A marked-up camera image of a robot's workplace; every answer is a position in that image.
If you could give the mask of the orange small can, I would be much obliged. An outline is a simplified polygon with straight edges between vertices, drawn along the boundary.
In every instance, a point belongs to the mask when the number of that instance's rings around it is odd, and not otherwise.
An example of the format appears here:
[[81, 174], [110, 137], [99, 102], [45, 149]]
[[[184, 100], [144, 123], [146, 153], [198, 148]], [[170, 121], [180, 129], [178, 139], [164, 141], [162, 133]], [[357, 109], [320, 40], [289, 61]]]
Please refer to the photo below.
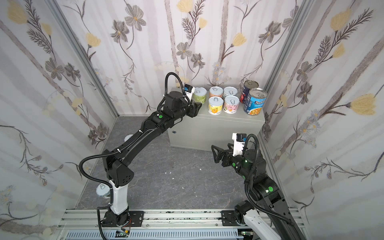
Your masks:
[[210, 98], [211, 97], [223, 97], [224, 90], [221, 87], [214, 86], [209, 89]]

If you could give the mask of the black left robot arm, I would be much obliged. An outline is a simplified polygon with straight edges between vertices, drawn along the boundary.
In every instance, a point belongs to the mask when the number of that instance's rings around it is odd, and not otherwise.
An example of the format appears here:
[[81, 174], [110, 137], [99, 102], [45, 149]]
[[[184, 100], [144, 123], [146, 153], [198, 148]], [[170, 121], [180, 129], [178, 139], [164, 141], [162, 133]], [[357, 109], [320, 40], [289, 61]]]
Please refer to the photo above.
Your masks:
[[[165, 77], [165, 93], [156, 110], [145, 119], [140, 129], [127, 141], [112, 151], [82, 159], [79, 163], [80, 173], [87, 179], [103, 184], [110, 191], [110, 202], [104, 208], [104, 217], [97, 207], [98, 227], [125, 227], [132, 223], [127, 201], [128, 185], [134, 177], [129, 168], [134, 158], [155, 138], [180, 123], [185, 116], [194, 118], [202, 104], [193, 103], [187, 96], [186, 87], [180, 77], [173, 72]], [[102, 159], [107, 180], [90, 176], [84, 164], [93, 159]]]

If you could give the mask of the green small can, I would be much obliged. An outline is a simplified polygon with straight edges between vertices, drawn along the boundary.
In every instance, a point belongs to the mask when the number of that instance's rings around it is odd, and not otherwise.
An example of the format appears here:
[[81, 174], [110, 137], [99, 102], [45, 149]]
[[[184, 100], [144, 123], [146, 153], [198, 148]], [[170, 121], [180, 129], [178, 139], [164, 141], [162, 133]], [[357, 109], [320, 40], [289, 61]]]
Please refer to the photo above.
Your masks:
[[195, 88], [193, 100], [196, 103], [204, 104], [206, 102], [207, 90], [205, 88]]

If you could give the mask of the blue soup can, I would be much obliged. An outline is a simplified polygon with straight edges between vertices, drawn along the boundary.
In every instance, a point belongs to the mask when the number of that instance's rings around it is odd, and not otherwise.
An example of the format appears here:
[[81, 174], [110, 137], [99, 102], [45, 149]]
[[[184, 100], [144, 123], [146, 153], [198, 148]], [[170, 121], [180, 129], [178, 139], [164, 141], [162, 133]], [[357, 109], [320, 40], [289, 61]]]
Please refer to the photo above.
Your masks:
[[250, 89], [244, 106], [245, 113], [251, 116], [260, 114], [267, 96], [268, 93], [263, 89]]

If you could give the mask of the grey-label small can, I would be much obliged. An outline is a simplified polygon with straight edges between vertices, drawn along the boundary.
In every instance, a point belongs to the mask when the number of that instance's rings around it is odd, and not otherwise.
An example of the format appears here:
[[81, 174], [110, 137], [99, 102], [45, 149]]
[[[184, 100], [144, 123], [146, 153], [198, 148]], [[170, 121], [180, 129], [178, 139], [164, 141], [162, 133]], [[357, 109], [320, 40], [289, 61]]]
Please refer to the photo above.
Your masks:
[[223, 99], [227, 96], [236, 96], [238, 94], [238, 90], [235, 87], [225, 87], [223, 91]]

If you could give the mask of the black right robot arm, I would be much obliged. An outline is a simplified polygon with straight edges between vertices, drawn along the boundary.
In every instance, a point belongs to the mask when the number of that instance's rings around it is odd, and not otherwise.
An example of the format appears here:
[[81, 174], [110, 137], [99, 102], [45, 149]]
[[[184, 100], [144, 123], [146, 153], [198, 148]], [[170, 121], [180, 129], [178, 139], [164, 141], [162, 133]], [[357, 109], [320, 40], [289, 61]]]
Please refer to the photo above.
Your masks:
[[233, 222], [252, 229], [256, 240], [304, 240], [278, 184], [268, 176], [254, 134], [234, 133], [228, 149], [211, 146], [215, 163], [232, 167], [244, 180], [247, 199], [235, 206]]

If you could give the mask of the yellow small can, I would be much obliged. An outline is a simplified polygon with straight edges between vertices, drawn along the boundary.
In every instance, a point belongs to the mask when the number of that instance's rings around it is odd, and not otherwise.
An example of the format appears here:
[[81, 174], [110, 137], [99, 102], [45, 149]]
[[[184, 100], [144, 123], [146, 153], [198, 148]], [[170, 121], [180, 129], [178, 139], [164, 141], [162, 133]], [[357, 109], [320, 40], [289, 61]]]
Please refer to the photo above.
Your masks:
[[224, 100], [221, 97], [210, 97], [208, 100], [208, 112], [211, 115], [219, 115], [223, 109]]

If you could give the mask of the pink small can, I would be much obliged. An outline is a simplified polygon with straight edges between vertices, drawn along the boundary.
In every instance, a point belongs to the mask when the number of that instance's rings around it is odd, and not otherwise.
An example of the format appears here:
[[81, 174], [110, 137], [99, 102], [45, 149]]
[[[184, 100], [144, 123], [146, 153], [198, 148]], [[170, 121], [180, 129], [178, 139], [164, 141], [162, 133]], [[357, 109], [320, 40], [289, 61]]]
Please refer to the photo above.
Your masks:
[[128, 141], [132, 136], [133, 136], [133, 135], [127, 135], [127, 136], [125, 136], [125, 138], [124, 138], [124, 142]]

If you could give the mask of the red and navy tall can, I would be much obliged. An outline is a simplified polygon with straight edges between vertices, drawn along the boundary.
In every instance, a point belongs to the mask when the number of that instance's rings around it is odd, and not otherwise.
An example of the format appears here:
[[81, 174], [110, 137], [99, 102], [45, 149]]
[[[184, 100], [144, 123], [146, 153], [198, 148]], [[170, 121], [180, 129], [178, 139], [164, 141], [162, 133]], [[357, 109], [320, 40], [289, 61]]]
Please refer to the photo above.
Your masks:
[[241, 103], [246, 104], [249, 91], [253, 88], [258, 88], [258, 87], [259, 87], [259, 83], [256, 81], [251, 81], [251, 80], [245, 81], [242, 88], [241, 98], [240, 98]]

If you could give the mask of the brown-label small can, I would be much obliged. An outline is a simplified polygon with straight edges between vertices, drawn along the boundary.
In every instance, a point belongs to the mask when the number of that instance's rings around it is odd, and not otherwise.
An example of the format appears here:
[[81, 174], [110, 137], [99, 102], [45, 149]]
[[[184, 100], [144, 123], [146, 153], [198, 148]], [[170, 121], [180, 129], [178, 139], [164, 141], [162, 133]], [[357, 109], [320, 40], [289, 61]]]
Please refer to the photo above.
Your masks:
[[235, 114], [238, 110], [240, 100], [236, 96], [226, 96], [224, 99], [224, 112], [227, 114]]

